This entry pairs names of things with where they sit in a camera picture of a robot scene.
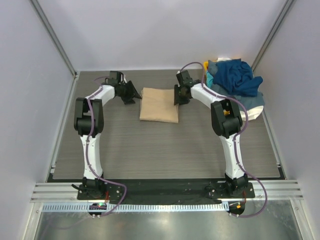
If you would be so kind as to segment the beige t-shirt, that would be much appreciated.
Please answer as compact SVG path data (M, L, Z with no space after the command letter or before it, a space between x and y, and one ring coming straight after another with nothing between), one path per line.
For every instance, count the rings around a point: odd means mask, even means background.
M179 122L179 107L174 105L173 89L144 87L141 91L140 121Z

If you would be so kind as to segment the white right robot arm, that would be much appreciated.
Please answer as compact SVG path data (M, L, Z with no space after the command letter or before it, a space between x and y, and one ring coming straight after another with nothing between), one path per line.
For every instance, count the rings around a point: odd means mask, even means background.
M243 119L233 98L220 95L201 83L192 86L174 86L174 104L185 105L196 99L210 109L211 126L220 138L225 157L224 191L230 196L243 196L249 186L248 174L243 167L240 132Z

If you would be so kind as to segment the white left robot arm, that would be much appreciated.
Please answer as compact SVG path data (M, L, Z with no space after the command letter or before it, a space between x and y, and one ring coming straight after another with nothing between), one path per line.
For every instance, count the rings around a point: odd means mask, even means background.
M104 129L104 105L114 97L120 97L124 104L134 104L134 99L142 97L132 81L110 79L102 83L96 91L86 97L78 97L75 101L74 129L80 136L84 172L78 190L77 199L101 199L107 195L107 182L100 158L100 138Z

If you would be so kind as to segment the cyan t-shirt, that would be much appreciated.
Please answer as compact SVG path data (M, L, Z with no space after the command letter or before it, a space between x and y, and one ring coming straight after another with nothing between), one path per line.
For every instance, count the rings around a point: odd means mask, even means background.
M211 88L213 85L214 77L207 71L206 72L206 86Z

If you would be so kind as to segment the yellow plastic bin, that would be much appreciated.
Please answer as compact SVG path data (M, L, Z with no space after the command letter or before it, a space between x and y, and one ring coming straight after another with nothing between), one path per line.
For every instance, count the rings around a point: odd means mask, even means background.
M208 60L205 61L205 62L203 63L203 66L204 66L204 69L205 69L205 76L206 76L206 75L207 75L207 72L208 72L209 61L208 61Z

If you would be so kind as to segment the dark blue t-shirt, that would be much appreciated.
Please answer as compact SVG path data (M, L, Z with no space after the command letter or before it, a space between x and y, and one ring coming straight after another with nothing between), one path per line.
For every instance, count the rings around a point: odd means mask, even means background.
M254 76L249 64L241 59L217 61L217 72L213 83L223 87L229 95L256 97L263 82L261 76Z

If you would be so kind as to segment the grey-blue t-shirt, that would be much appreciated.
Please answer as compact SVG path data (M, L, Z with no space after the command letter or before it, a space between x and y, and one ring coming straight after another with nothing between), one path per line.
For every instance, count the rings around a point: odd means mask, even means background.
M214 77L218 68L216 66L216 61L208 61L208 69L207 71ZM220 95L224 95L227 97L234 97L236 98L239 102L241 102L244 107L249 110L251 108L255 108L257 106L263 106L265 104L263 100L263 94L258 91L256 97L246 97L246 96L240 96L240 95L229 95L227 91L220 85L218 84L212 84L211 90L215 91L216 93Z

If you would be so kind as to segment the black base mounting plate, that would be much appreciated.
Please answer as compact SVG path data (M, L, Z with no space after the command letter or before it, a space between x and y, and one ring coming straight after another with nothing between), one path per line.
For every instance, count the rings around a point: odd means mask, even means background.
M78 200L106 200L127 205L218 204L224 199L253 199L252 183L231 186L221 178L118 179L118 184L83 180L71 186Z

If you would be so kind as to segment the aluminium frame rail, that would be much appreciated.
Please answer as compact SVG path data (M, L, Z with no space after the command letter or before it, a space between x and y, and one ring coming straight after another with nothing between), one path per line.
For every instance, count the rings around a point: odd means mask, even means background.
M303 194L296 180L262 180L258 183L251 181L255 196L258 200L264 198L265 187L269 200L280 200L282 198L302 199ZM45 182L36 183L30 198L31 203L45 202L75 202L78 191L72 187L70 182Z

